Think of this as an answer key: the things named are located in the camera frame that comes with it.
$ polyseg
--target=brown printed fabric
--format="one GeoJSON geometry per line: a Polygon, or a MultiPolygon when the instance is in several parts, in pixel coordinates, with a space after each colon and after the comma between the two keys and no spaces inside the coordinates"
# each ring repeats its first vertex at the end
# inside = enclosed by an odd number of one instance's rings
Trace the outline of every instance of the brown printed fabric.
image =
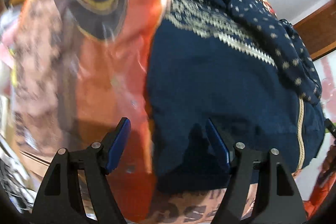
{"type": "MultiPolygon", "coordinates": [[[[224,189],[173,196],[155,191],[145,86],[152,37],[169,3],[26,0],[15,40],[16,141],[25,167],[41,180],[59,148],[84,149],[128,117],[128,144],[108,176],[123,215],[134,222],[209,222],[224,189]]],[[[85,192],[84,179],[81,185],[85,192]]]]}

